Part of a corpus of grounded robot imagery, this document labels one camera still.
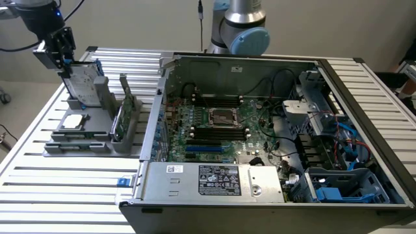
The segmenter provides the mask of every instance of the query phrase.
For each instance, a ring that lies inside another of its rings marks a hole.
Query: aluminum table
[[[97,48],[81,60],[99,59],[109,88],[122,98],[118,74],[127,73],[131,93],[142,101],[134,147],[141,147],[155,84],[159,51]],[[363,63],[351,58],[325,58],[375,128],[416,177],[416,120]],[[0,164],[0,234],[87,233],[131,234],[114,205],[117,178],[131,175],[138,159],[42,157],[43,144],[63,116],[67,104],[61,85],[39,111],[15,146]],[[416,222],[387,226],[373,234],[416,233]]]

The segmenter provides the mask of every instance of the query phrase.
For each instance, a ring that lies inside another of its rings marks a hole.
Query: blue pcie slot
[[[187,146],[185,148],[186,152],[215,152],[222,153],[223,148],[222,147],[197,147],[197,146]]]

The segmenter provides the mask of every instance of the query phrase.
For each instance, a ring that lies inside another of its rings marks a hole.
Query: blue tab
[[[130,179],[118,178],[117,180],[117,188],[127,188],[130,186]]]
[[[359,197],[341,197],[337,188],[318,188],[315,190],[317,200],[329,203],[369,203],[374,194],[366,194]]]

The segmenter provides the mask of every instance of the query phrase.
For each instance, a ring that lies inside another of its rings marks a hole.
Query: motherboard
[[[173,98],[166,104],[171,162],[249,163],[266,159],[275,140],[267,101]]]

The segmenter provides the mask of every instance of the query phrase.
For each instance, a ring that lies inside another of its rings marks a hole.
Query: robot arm
[[[33,54],[47,69],[54,69],[62,78],[69,78],[71,70],[65,61],[73,61],[75,45],[55,1],[2,1],[0,19],[17,16],[38,39]],[[263,23],[265,12],[259,0],[214,0],[207,53],[261,55],[269,45],[269,33]]]
[[[25,27],[38,39],[33,54],[47,69],[59,75],[70,74],[66,60],[73,60],[75,49],[71,30],[65,27],[65,20],[53,0],[9,0],[0,5],[0,19],[21,17]]]
[[[261,0],[215,0],[207,53],[261,55],[269,45]]]

